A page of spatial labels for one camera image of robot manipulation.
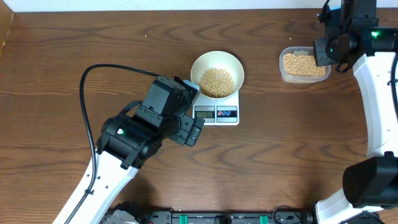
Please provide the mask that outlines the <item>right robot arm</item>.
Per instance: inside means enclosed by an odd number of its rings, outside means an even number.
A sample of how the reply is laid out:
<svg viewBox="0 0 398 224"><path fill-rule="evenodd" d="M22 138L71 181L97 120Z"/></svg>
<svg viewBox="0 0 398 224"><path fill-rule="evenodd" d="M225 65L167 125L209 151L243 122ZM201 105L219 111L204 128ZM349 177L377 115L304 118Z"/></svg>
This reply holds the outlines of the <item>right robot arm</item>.
<svg viewBox="0 0 398 224"><path fill-rule="evenodd" d="M317 66L353 71L363 99L366 160L349 166L342 188L315 204L307 223L379 223L376 212L397 207L397 29L379 26L376 1L324 4L318 20L325 36L314 40Z"/></svg>

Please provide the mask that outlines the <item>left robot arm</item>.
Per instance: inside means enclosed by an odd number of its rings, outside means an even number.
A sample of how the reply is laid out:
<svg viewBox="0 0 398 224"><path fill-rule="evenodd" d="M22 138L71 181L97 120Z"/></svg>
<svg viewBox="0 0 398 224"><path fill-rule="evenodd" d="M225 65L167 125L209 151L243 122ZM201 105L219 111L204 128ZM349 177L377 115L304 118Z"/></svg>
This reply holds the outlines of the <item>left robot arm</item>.
<svg viewBox="0 0 398 224"><path fill-rule="evenodd" d="M144 101L133 101L108 119L97 140L95 157L55 223L99 223L108 208L164 139L194 146L204 120L186 112L200 87L178 77L159 76Z"/></svg>

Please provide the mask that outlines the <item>pile of soybeans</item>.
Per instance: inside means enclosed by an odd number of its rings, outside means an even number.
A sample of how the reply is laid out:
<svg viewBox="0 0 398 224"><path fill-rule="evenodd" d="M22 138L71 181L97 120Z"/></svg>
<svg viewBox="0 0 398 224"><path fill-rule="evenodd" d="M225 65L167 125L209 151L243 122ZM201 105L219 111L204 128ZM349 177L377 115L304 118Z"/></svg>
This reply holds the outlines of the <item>pile of soybeans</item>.
<svg viewBox="0 0 398 224"><path fill-rule="evenodd" d="M313 56L284 53L282 76L287 78L321 78L326 75L325 66L317 66ZM233 55L215 51L200 56L193 64L191 78L200 86L203 95L210 98L227 98L243 84L244 70Z"/></svg>

